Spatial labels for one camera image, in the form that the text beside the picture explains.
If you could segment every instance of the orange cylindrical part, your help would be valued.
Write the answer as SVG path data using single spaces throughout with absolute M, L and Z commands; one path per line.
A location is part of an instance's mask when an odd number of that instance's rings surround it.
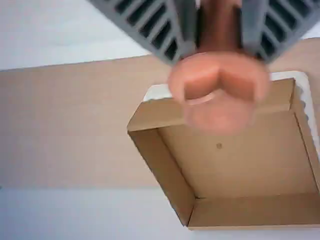
M 240 47 L 238 0 L 202 0 L 198 52 L 172 68 L 168 86 L 188 124 L 232 134 L 250 124 L 269 74 Z

